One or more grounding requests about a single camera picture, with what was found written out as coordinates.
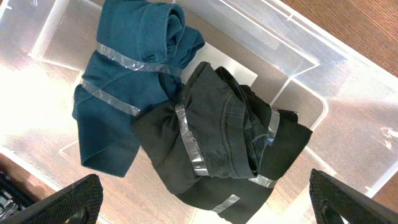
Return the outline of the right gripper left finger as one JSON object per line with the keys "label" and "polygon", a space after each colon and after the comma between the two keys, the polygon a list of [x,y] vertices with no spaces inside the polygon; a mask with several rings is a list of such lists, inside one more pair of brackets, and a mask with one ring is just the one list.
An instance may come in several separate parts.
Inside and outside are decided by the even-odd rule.
{"label": "right gripper left finger", "polygon": [[103,188],[96,174],[41,200],[1,174],[1,223],[95,224],[102,202]]}

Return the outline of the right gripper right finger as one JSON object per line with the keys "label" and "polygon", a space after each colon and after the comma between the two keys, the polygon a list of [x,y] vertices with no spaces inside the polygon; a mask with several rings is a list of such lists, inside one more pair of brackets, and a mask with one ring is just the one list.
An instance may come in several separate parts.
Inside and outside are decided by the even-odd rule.
{"label": "right gripper right finger", "polygon": [[397,224],[397,213],[324,171],[312,169],[310,198],[318,224]]}

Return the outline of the black garment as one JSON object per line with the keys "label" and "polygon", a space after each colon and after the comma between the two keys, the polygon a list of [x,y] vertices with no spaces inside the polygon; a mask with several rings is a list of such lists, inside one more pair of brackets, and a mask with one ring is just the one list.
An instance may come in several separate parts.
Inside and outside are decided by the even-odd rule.
{"label": "black garment", "polygon": [[271,107],[208,62],[177,102],[144,113],[132,130],[171,194],[231,223],[263,206],[312,135],[296,112]]}

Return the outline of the dark teal garment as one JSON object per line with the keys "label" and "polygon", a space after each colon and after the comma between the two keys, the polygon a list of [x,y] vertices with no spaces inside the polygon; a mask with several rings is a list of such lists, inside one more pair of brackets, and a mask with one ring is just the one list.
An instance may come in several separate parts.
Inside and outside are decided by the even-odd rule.
{"label": "dark teal garment", "polygon": [[132,124],[178,97],[182,70],[205,41],[179,5],[148,1],[106,1],[96,41],[74,92],[80,160],[124,177],[140,146]]}

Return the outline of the clear plastic storage bin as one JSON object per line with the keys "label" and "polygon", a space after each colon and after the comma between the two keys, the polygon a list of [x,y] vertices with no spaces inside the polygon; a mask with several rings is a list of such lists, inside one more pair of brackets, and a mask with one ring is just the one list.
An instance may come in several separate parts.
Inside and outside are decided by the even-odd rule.
{"label": "clear plastic storage bin", "polygon": [[[80,162],[73,93],[96,47],[102,1],[1,3],[1,155],[44,197],[91,173]],[[180,1],[227,68],[267,103],[296,111],[309,144],[251,223],[314,223],[312,169],[368,197],[397,172],[397,78],[281,1]]]}

